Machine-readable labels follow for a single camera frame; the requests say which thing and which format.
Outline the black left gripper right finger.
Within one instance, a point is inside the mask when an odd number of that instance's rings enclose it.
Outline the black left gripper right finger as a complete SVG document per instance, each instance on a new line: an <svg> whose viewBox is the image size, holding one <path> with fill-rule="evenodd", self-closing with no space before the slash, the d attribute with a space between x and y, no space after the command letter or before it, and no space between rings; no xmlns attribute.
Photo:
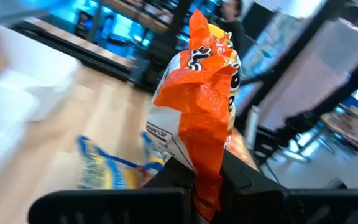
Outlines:
<svg viewBox="0 0 358 224"><path fill-rule="evenodd" d="M216 224L358 224L358 190L287 189L224 152Z"/></svg>

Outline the orange chicken ramen pack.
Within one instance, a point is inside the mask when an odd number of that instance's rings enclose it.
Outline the orange chicken ramen pack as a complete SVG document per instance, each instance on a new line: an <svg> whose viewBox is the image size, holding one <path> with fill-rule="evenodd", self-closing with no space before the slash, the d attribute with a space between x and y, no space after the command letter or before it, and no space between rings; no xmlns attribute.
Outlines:
<svg viewBox="0 0 358 224"><path fill-rule="evenodd" d="M157 149L195 172L200 224L219 211L220 168L235 119L241 61L231 32L195 10L188 50L174 56L154 93L146 129Z"/></svg>

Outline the blue soy sauce ramen pack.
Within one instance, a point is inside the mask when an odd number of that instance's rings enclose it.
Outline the blue soy sauce ramen pack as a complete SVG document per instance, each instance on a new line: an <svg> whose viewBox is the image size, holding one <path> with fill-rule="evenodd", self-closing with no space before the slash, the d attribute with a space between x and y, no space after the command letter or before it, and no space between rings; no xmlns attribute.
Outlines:
<svg viewBox="0 0 358 224"><path fill-rule="evenodd" d="M167 155L155 148L146 132L141 133L145 164L136 164L108 154L86 136L76 143L83 165L79 189L139 189L164 167Z"/></svg>

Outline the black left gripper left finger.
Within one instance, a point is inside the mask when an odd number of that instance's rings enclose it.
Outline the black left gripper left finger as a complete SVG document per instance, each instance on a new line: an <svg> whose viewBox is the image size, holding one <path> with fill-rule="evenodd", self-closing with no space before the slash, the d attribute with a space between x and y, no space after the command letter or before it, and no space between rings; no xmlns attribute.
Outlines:
<svg viewBox="0 0 358 224"><path fill-rule="evenodd" d="M194 178L170 158L140 189L46 194L30 206L28 224L192 224Z"/></svg>

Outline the black aluminium table rail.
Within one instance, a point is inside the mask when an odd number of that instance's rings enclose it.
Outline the black aluminium table rail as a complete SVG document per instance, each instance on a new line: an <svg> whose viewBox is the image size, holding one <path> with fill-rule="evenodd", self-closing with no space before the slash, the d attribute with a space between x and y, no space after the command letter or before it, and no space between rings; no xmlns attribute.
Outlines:
<svg viewBox="0 0 358 224"><path fill-rule="evenodd" d="M131 65L126 58L48 22L28 19L12 26L11 29L68 54L89 68L124 82L134 82L134 79L130 77Z"/></svg>

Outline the person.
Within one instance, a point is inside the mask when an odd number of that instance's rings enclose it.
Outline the person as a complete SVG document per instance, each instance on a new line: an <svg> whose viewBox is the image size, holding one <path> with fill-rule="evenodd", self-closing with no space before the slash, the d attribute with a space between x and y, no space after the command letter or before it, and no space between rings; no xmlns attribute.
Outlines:
<svg viewBox="0 0 358 224"><path fill-rule="evenodd" d="M244 0L226 0L220 7L221 18L217 20L217 25L225 32L232 34L232 41L243 38L244 27Z"/></svg>

